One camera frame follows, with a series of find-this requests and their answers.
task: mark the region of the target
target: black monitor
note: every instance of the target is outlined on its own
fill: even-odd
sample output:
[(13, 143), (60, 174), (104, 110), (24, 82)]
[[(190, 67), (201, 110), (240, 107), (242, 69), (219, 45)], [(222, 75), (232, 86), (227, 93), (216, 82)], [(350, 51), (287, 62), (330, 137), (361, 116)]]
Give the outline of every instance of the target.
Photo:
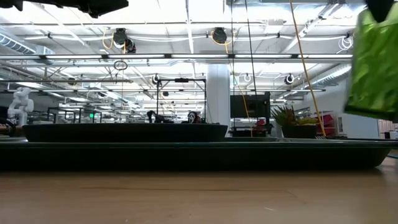
[[(250, 118), (269, 118), (271, 114), (270, 93), (264, 95), (245, 95), (246, 106)], [(231, 96), (231, 118), (247, 118), (242, 95)]]

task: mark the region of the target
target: green bag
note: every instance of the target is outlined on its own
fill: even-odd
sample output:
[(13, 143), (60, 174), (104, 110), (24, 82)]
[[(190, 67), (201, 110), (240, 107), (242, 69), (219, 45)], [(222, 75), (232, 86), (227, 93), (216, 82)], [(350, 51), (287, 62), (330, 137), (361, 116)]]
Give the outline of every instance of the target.
[(398, 4), (381, 23), (358, 16), (345, 113), (398, 121)]

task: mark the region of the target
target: white wall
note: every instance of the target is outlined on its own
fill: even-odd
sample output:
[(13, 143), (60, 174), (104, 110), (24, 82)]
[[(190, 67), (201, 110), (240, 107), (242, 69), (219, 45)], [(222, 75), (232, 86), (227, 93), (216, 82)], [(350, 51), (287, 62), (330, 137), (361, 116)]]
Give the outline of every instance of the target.
[[(36, 93), (29, 94), (34, 102), (34, 111), (47, 112), (49, 107), (57, 107), (58, 101), (50, 96), (40, 96)], [(0, 106), (9, 106), (12, 103), (12, 93), (0, 93)]]
[[(326, 92), (315, 92), (318, 109), (338, 113), (343, 119), (343, 130), (348, 138), (380, 138), (376, 119), (343, 112), (346, 101), (346, 85), (346, 80), (343, 80), (339, 82), (338, 86), (326, 87)], [(296, 101), (293, 107), (295, 110), (309, 107), (311, 113), (316, 112), (311, 94), (306, 95), (304, 101)]]

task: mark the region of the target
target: black metal frame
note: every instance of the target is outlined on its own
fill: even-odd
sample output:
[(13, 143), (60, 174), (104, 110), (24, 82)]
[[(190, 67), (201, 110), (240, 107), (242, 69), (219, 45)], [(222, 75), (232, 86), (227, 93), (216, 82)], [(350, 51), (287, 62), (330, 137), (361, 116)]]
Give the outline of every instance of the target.
[[(166, 82), (164, 84), (162, 84), (162, 87), (159, 89), (159, 85), (160, 83), (162, 83), (162, 81)], [(203, 89), (202, 87), (200, 87), (199, 81), (202, 81), (205, 84), (205, 88)], [(159, 91), (162, 90), (164, 87), (167, 86), (167, 84), (169, 84), (169, 82), (175, 82), (175, 83), (187, 83), (187, 82), (195, 82), (205, 93), (205, 103), (204, 103), (204, 107), (205, 107), (205, 112), (203, 115), (203, 118), (206, 120), (206, 104), (207, 104), (207, 94), (206, 94), (206, 88), (207, 88), (207, 83), (206, 83), (206, 79), (205, 78), (200, 78), (200, 79), (196, 79), (196, 78), (174, 78), (174, 79), (158, 79), (157, 83), (156, 83), (156, 114), (159, 114)]]
[[(68, 111), (68, 110), (66, 110), (65, 108), (49, 107), (49, 108), (47, 109), (47, 121), (50, 121), (50, 111), (51, 111), (51, 110), (56, 110), (56, 111), (63, 111), (63, 112), (65, 112), (65, 119), (67, 118), (67, 112), (73, 112), (73, 124), (76, 123), (76, 114), (77, 114), (77, 113), (79, 114), (79, 123), (80, 123), (82, 112), (83, 112), (83, 113), (92, 113), (92, 114), (93, 114), (93, 123), (95, 122), (95, 114), (96, 114), (96, 113), (99, 113), (99, 114), (100, 114), (99, 122), (102, 123), (102, 112), (100, 112), (100, 111), (95, 111), (95, 110), (93, 110), (93, 111), (88, 111), (88, 110), (82, 111), (82, 109), (83, 109), (83, 108), (79, 108), (79, 112), (76, 112), (76, 111)], [(55, 114), (55, 113), (52, 113), (52, 114), (54, 115), (54, 122), (53, 122), (53, 123), (55, 124), (55, 122), (56, 122), (56, 119), (55, 119), (56, 114)]]

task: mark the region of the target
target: ceiling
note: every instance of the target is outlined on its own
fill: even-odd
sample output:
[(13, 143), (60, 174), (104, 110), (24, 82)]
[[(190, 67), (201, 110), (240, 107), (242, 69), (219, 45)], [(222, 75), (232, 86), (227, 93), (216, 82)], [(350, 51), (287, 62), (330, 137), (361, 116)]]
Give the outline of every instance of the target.
[[(98, 19), (93, 19), (75, 8), (60, 9), (52, 5), (26, 2), (22, 12), (15, 8), (0, 9), (0, 31), (14, 35), (22, 43), (45, 46), (55, 55), (121, 54), (123, 50), (115, 46), (107, 49), (111, 45), (111, 34), (116, 28), (126, 28), (127, 35), (137, 47), (136, 54), (225, 54), (226, 50), (229, 54), (299, 54), (289, 4), (277, 3), (278, 1), (261, 4), (253, 2), (255, 1), (250, 1), (247, 13), (244, 4), (234, 4), (231, 16), (231, 7), (226, 6), (224, 0), (174, 0), (172, 4), (167, 0), (130, 0), (129, 7), (110, 12)], [(306, 2), (311, 3), (294, 4), (295, 19), (298, 31), (301, 33), (304, 54), (350, 54), (353, 44), (351, 35), (356, 17), (364, 9), (364, 4), (329, 5), (321, 0)], [(325, 15), (325, 9), (329, 9), (326, 16), (318, 19), (320, 13)], [(224, 28), (228, 42), (232, 41), (232, 33), (234, 34), (233, 44), (227, 45), (227, 49), (224, 45), (215, 44), (209, 37), (215, 27)], [(18, 54), (3, 46), (0, 47), (0, 53)], [(150, 90), (154, 89), (151, 79), (155, 74), (160, 78), (206, 78), (208, 64), (217, 63), (211, 59), (152, 58), (126, 61), (131, 65), (120, 72), (118, 77), (131, 82), (102, 83), (100, 88)], [(253, 71), (256, 75), (256, 88), (292, 89), (303, 85), (306, 80), (300, 61), (279, 63), (275, 60), (265, 63), (256, 60), (252, 64), (250, 58), (237, 60), (234, 62), (234, 74), (242, 90), (254, 88)], [(46, 79), (51, 75), (53, 80), (67, 80), (74, 77), (91, 79), (94, 83), (96, 80), (108, 79), (111, 75), (115, 78), (114, 75), (117, 73), (115, 70), (112, 72), (114, 60), (54, 60), (52, 65), (33, 60), (3, 60), (3, 62), (37, 74), (37, 76), (32, 74), (23, 76), (16, 70), (7, 70), (7, 66), (3, 67), (15, 75), (14, 80)], [(317, 76), (338, 64), (332, 60), (307, 63), (309, 79), (317, 80)], [(289, 74), (296, 77), (292, 85), (284, 83), (284, 78)], [(88, 90), (84, 96), (75, 93), (57, 93), (69, 97), (67, 102), (77, 103), (70, 97), (85, 97), (91, 102), (104, 101), (97, 93), (83, 88), (81, 83), (75, 86), (67, 83), (43, 86), (48, 90)], [(168, 96), (173, 99), (193, 99), (202, 97), (203, 92), (200, 91), (200, 87), (195, 83), (170, 83), (165, 89), (196, 89), (184, 94), (170, 92)], [(324, 86), (315, 85), (315, 88), (324, 88)], [(122, 92), (115, 91), (115, 94), (121, 95)], [(272, 97), (277, 99), (280, 95), (281, 93), (273, 93)], [(142, 105), (155, 103), (153, 96), (154, 93), (123, 93), (123, 98), (129, 103), (142, 103)], [(199, 104), (190, 103), (190, 105), (198, 110), (201, 108)]]

